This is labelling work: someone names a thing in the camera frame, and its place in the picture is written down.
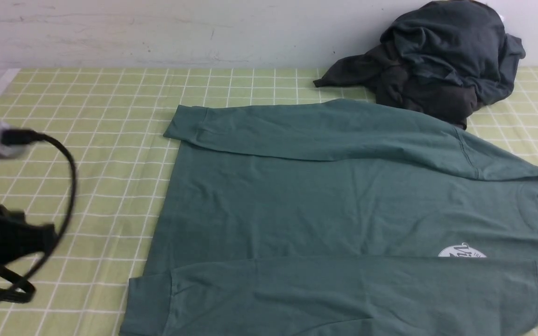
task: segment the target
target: white circular logo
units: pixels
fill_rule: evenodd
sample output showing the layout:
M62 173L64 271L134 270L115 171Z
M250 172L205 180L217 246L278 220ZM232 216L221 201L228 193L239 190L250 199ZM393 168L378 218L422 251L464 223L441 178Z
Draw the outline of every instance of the white circular logo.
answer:
M461 258L486 258L487 256L479 250L476 250L467 243L454 245L443 249L438 257L461 257Z

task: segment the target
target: table surface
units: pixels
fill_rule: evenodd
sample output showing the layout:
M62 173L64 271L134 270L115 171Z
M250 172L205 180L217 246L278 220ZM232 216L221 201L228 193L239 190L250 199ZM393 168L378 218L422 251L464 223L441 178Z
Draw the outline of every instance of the table surface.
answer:
M32 281L36 298L0 304L0 336L116 335L127 280L142 272L177 154L179 143L161 136L177 105L374 100L361 87L315 89L323 71L21 70L0 96L0 119L61 140L79 164L79 197L69 234ZM520 68L514 94L476 112L468 127L538 164L538 68ZM53 147L0 161L0 203L25 209L30 223L59 223L68 185L68 166ZM34 261L11 268L24 273Z

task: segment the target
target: t-shirt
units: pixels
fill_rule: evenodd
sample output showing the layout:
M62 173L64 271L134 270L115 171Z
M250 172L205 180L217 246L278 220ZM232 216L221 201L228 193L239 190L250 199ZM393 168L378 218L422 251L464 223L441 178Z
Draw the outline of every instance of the t-shirt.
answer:
M518 336L538 325L538 167L427 115L180 106L124 336Z

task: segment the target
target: white wall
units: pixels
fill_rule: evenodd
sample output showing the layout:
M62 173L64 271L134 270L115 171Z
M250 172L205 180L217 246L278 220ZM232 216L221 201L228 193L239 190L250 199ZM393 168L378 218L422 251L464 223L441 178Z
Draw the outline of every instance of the white wall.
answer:
M0 68L329 66L427 0L0 0ZM538 65L538 1L494 0Z

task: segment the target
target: shirt sleeve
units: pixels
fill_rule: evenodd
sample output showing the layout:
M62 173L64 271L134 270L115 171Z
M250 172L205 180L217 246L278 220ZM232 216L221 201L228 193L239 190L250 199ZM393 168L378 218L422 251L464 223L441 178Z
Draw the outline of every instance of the shirt sleeve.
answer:
M537 267L485 258L296 257L130 281L125 336L506 336L538 323ZM146 292L133 291L146 288ZM165 314L163 323L152 316Z
M476 178L452 125L354 100L221 109L178 106L164 136L215 151L283 159L406 160Z

